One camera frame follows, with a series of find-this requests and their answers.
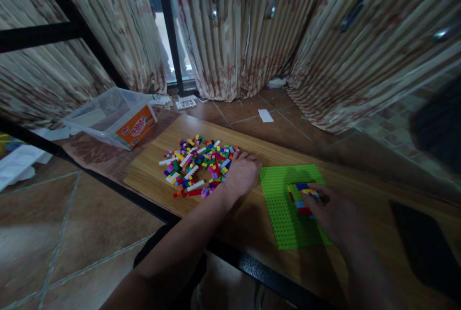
pile of lego bricks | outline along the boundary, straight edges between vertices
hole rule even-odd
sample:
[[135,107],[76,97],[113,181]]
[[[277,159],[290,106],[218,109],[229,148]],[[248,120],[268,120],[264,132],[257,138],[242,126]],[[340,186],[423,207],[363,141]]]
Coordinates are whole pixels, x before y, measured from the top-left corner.
[[[318,203],[321,203],[320,197],[318,195],[318,192],[310,189],[309,184],[294,184],[299,191],[299,194],[302,196],[304,193],[309,194],[311,197],[313,197]],[[293,194],[291,193],[290,186],[288,186],[288,192],[290,193],[291,200],[294,202],[296,205],[296,208],[298,209],[298,213],[301,216],[308,216],[311,219],[315,219],[314,216],[312,215],[311,210],[309,207],[306,206],[304,201],[295,201],[293,198]]]
[[[240,150],[229,145],[220,146],[220,143],[219,140],[204,141],[203,137],[197,135],[186,141],[179,140],[180,149],[169,151],[164,155],[164,160],[160,161],[159,165],[168,165],[164,172],[167,176],[166,181],[181,187],[173,194],[174,197],[202,195],[206,198],[226,179],[234,152]],[[204,186],[204,180],[195,183],[192,179],[199,169],[210,171],[211,180],[208,186]]]

black metal frame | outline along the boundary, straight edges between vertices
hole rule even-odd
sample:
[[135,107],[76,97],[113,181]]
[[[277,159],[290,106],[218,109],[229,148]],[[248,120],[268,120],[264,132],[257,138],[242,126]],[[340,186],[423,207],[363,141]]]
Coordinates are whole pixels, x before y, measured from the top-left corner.
[[[167,23],[168,37],[173,56],[173,64],[175,67],[176,76],[179,77],[178,86],[181,86],[180,95],[185,96],[193,94],[188,93],[183,89],[181,67],[179,64],[179,54],[177,50],[176,34],[174,32],[170,0],[161,1],[165,13],[165,20]],[[82,38],[87,43],[96,58],[99,60],[101,65],[104,67],[108,75],[113,79],[114,83],[120,88],[128,89],[126,83],[123,81],[123,78],[117,72],[104,49],[96,40],[95,36],[91,32],[84,18],[73,4],[72,0],[56,0],[56,2],[69,19],[69,22],[0,31],[0,53],[11,52],[22,48],[36,47],[75,38]],[[19,124],[0,117],[0,130],[28,144],[34,145],[48,153],[71,162],[72,164],[82,169],[84,172],[98,179],[129,201],[140,206],[160,220],[170,224],[176,224],[179,222],[180,218],[178,216],[160,208],[149,200],[143,198],[135,192],[126,189],[124,186],[106,178],[105,176],[81,167],[63,150],[62,147],[30,132],[28,129],[23,128]],[[325,300],[302,288],[295,282],[285,278],[279,273],[273,271],[262,263],[256,261],[246,253],[242,253],[234,247],[224,243],[218,238],[213,238],[207,246],[207,249],[235,268],[252,276],[262,284],[279,293],[301,309],[333,308]]]

tile floor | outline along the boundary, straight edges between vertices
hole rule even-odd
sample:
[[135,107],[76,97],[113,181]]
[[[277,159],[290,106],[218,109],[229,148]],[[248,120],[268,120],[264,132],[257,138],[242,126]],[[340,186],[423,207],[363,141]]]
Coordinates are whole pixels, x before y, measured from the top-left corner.
[[[262,123],[266,108],[273,123]],[[182,111],[251,136],[437,193],[415,164],[351,130],[327,134],[302,119],[284,90],[232,103],[198,102]],[[56,157],[32,179],[0,193],[0,310],[98,309],[163,223]],[[205,309],[251,309],[256,283],[210,255]],[[269,291],[264,309],[290,309]]]

transparent plastic container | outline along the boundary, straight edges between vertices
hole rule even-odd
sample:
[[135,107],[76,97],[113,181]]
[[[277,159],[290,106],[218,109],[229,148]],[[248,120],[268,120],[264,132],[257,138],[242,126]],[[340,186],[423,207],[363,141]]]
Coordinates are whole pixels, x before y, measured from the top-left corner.
[[64,124],[101,142],[132,150],[157,122],[151,97],[111,88],[64,118]]

window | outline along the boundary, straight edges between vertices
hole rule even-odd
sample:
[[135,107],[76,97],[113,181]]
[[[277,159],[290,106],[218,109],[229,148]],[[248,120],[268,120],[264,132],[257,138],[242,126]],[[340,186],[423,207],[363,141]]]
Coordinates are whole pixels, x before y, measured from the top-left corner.
[[[158,32],[160,34],[160,38],[162,41],[162,56],[164,63],[167,64],[167,70],[169,69],[170,72],[167,71],[167,83],[177,83],[177,73],[174,68],[173,64],[173,55],[171,53],[170,47],[170,40],[168,39],[168,31],[167,31],[167,24],[164,16],[164,12],[162,9],[161,0],[149,0],[150,6],[152,9],[152,13],[154,14],[155,24],[158,28]],[[180,71],[181,71],[181,78],[182,81],[193,81],[194,80],[194,72],[192,70],[191,62],[189,60],[189,55],[186,49],[186,45],[184,42],[184,37],[181,33],[181,29],[179,26],[179,19],[176,16],[176,12],[174,9],[171,9],[173,13],[173,24],[174,24],[174,32],[176,35],[176,43],[179,55],[179,64],[180,64]]]

